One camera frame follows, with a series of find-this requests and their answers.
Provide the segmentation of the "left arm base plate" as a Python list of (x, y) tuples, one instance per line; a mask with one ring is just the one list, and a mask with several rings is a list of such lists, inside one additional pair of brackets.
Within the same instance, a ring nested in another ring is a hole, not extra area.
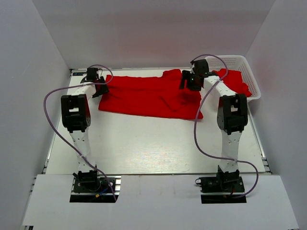
[(111, 187), (105, 177), (98, 177), (98, 183), (81, 183), (74, 178), (70, 203), (115, 203)]

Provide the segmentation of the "red t shirt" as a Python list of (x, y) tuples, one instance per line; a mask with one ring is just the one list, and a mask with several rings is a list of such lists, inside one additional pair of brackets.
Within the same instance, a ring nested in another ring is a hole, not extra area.
[(193, 120), (203, 119), (198, 112), (201, 94), (180, 89), (181, 70), (163, 72), (160, 77), (107, 76), (109, 92), (98, 109), (126, 115)]

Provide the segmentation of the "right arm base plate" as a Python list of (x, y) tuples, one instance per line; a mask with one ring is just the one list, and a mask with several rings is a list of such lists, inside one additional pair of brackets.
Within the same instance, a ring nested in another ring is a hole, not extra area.
[(195, 180), (200, 187), (202, 204), (244, 204), (247, 202), (242, 177), (223, 186), (217, 177), (200, 177)]

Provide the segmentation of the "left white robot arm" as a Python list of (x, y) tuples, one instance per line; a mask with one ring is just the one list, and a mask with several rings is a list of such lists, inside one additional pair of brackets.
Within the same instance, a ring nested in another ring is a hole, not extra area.
[[(61, 97), (61, 115), (63, 126), (69, 132), (77, 153), (78, 173), (75, 174), (77, 184), (90, 191), (97, 191), (101, 187), (101, 179), (97, 176), (97, 170), (88, 166), (87, 161), (96, 166), (91, 156), (89, 143), (89, 126), (91, 115), (88, 101), (97, 98), (109, 89), (104, 84), (104, 77), (99, 75), (101, 70), (93, 66), (86, 71), (86, 76), (81, 80), (83, 84), (72, 93)], [(99, 83), (99, 85), (86, 85), (86, 83)]]

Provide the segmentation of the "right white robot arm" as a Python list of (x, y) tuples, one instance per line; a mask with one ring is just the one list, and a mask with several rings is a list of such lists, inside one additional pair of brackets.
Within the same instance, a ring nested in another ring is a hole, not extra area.
[(203, 193), (243, 192), (243, 182), (238, 169), (239, 141), (248, 123), (247, 97), (231, 90), (218, 76), (209, 71), (207, 60), (191, 61), (190, 71), (182, 72), (180, 89), (200, 91), (205, 88), (208, 93), (219, 97), (217, 125), (222, 133), (222, 153), (219, 157), (215, 177), (201, 177), (196, 184)]

